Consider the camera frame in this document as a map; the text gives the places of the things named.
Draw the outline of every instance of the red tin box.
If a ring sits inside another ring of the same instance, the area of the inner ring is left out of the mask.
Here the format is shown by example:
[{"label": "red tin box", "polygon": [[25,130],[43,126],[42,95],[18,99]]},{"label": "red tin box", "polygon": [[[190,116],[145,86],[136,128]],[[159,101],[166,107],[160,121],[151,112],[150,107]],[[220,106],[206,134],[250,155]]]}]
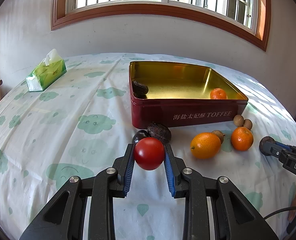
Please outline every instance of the red tin box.
[{"label": "red tin box", "polygon": [[[146,99],[134,96],[132,81],[149,88]],[[231,121],[242,114],[248,98],[230,81],[206,66],[176,62],[134,61],[129,65],[132,124],[151,122],[167,127]],[[209,99],[222,88],[228,99]]]}]

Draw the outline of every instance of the white tablecloth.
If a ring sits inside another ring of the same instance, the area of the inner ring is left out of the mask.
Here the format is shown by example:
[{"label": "white tablecloth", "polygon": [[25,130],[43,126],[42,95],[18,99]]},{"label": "white tablecloth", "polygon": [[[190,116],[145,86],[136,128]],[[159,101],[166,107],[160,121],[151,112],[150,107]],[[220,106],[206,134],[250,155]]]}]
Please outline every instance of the white tablecloth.
[{"label": "white tablecloth", "polygon": [[[124,155],[137,131],[131,124],[128,80],[129,62],[135,60],[206,65],[245,93],[249,102],[243,116],[252,120],[254,135],[248,151],[232,148],[230,135],[235,126],[222,122],[170,128],[174,154],[205,177],[227,176],[262,216],[290,205],[296,176],[276,158],[261,155],[258,144],[270,135],[296,145],[296,123],[258,81],[188,58],[84,55],[66,58],[67,73],[44,92],[28,92],[23,81],[0,102],[0,226],[10,239],[19,239],[70,176],[94,176]],[[195,159],[190,141],[198,133],[213,130],[227,135],[220,152],[209,160]],[[171,198],[163,165],[145,171],[135,164],[128,196],[114,199],[114,217],[117,240],[182,239],[184,200]],[[287,212],[267,220],[278,236],[286,229],[286,218]]]}]

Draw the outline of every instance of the dark purple fruit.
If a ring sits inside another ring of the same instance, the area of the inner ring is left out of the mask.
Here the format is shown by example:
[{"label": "dark purple fruit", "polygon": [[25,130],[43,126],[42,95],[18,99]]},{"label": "dark purple fruit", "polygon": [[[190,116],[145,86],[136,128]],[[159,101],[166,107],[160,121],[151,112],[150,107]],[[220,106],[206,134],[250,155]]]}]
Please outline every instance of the dark purple fruit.
[{"label": "dark purple fruit", "polygon": [[171,132],[165,125],[153,122],[148,126],[148,133],[151,137],[158,139],[163,144],[167,144],[171,140]]},{"label": "dark purple fruit", "polygon": [[144,84],[141,84],[137,81],[132,81],[132,90],[135,94],[137,94],[138,96],[143,96],[146,95],[149,91],[148,87]]},{"label": "dark purple fruit", "polygon": [[274,140],[272,137],[270,137],[270,136],[265,136],[265,137],[263,137],[263,138],[261,139],[261,141],[260,141],[260,143],[259,143],[259,150],[260,150],[260,152],[261,152],[263,155],[265,155],[265,156],[270,156],[269,153],[266,153],[266,152],[264,152],[264,150],[263,150],[263,144],[264,144],[265,142],[275,143],[275,140]]},{"label": "dark purple fruit", "polygon": [[146,137],[150,137],[148,132],[146,130],[139,130],[133,136],[131,143],[137,144],[141,139],[146,138]]},{"label": "dark purple fruit", "polygon": [[146,95],[138,95],[138,94],[136,94],[135,92],[134,92],[134,96],[135,96],[136,98],[139,98],[139,99],[147,99],[147,96],[146,96]]}]

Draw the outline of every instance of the blue gripper pad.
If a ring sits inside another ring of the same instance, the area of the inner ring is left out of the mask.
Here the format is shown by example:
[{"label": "blue gripper pad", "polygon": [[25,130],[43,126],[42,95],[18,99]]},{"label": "blue gripper pad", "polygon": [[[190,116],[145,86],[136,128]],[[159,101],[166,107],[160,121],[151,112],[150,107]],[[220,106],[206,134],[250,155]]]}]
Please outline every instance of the blue gripper pad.
[{"label": "blue gripper pad", "polygon": [[126,168],[126,174],[124,178],[124,194],[127,196],[127,193],[130,190],[132,172],[134,171],[135,159],[134,159],[134,149],[131,150],[129,161]]},{"label": "blue gripper pad", "polygon": [[290,151],[290,152],[292,152],[291,148],[288,145],[285,145],[285,144],[277,142],[277,141],[275,141],[275,144],[282,147],[282,148],[284,148],[284,149],[286,149],[286,150],[288,150],[288,151]]},{"label": "blue gripper pad", "polygon": [[168,188],[171,193],[171,196],[174,197],[176,190],[174,188],[174,175],[170,164],[170,159],[168,153],[165,151],[165,157],[164,157],[164,169],[166,170],[166,176],[167,176],[167,182],[168,182]]}]

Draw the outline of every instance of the black cable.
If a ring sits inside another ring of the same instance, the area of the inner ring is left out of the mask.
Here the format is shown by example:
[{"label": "black cable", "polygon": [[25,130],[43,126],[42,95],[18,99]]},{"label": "black cable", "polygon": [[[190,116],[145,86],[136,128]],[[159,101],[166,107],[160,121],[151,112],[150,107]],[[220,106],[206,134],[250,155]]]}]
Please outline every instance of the black cable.
[{"label": "black cable", "polygon": [[291,210],[296,210],[296,206],[295,207],[287,207],[287,208],[282,208],[282,209],[279,209],[277,211],[274,211],[272,212],[271,214],[267,215],[266,217],[264,217],[264,220],[268,219],[269,217],[272,217],[276,214],[279,214],[279,213],[282,213],[282,212],[285,212],[285,211],[291,211]]}]

